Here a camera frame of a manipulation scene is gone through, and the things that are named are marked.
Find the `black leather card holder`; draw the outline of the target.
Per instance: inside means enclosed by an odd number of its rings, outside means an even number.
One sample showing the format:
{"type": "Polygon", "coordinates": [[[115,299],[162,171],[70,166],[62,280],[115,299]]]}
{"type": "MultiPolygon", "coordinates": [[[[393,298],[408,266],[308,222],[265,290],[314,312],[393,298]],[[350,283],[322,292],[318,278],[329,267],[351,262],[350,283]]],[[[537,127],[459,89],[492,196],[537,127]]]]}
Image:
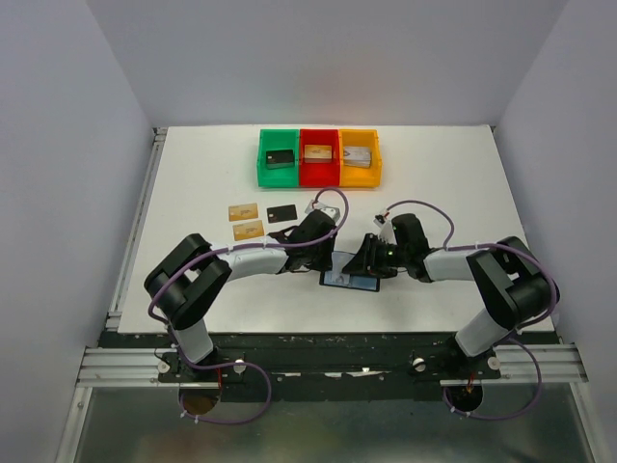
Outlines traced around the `black leather card holder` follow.
{"type": "MultiPolygon", "coordinates": [[[[322,274],[325,271],[320,273],[319,284],[322,284],[322,274]]],[[[353,290],[362,290],[369,292],[379,292],[380,291],[380,280],[375,277],[367,277],[367,276],[351,276],[351,286],[350,287],[339,287],[343,289],[353,289],[353,290]]]]}

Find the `gold VIP card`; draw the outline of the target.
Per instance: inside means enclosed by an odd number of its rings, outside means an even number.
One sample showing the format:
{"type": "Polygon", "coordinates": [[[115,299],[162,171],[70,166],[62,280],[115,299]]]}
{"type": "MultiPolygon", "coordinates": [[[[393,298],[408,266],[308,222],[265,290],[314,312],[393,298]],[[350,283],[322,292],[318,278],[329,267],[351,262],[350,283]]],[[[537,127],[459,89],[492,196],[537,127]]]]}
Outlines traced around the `gold VIP card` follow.
{"type": "Polygon", "coordinates": [[[235,204],[228,207],[228,219],[230,220],[230,222],[256,219],[257,217],[257,203],[235,204]]]}

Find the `black credit card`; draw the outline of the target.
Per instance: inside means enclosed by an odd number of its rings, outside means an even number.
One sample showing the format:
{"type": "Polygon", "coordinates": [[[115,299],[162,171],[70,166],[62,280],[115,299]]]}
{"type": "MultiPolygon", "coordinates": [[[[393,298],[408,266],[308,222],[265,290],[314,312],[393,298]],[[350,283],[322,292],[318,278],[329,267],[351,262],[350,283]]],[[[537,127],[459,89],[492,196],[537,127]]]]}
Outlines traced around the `black credit card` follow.
{"type": "Polygon", "coordinates": [[[266,217],[269,224],[295,221],[298,219],[296,205],[285,204],[267,207],[266,217]]]}

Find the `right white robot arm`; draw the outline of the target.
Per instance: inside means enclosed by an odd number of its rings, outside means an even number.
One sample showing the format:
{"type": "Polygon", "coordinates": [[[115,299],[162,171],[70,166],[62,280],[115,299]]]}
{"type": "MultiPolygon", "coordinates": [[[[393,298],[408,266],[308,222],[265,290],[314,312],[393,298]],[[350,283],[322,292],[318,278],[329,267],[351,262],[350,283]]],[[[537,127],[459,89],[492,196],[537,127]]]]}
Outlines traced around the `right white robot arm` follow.
{"type": "Polygon", "coordinates": [[[554,280],[511,236],[497,243],[440,249],[429,245],[420,220],[411,213],[382,221],[393,240],[368,233],[341,272],[350,276],[389,279],[401,270],[423,283],[475,283],[483,307],[449,342],[445,370],[463,378],[478,367],[478,356],[518,330],[549,315],[559,301],[554,280]]]}

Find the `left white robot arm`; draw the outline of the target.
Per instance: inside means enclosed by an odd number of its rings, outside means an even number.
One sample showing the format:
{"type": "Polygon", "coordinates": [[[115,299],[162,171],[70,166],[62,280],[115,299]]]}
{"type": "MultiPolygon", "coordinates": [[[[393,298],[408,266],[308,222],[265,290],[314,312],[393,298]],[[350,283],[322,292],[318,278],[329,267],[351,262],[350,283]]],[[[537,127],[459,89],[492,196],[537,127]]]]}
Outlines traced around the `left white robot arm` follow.
{"type": "Polygon", "coordinates": [[[300,225],[271,232],[263,243],[241,244],[219,254],[192,233],[148,274],[145,291],[179,345],[180,368],[190,379],[202,381],[213,371],[215,347],[204,318],[224,285],[255,275],[330,270],[338,216],[333,207],[315,209],[300,225]]]}

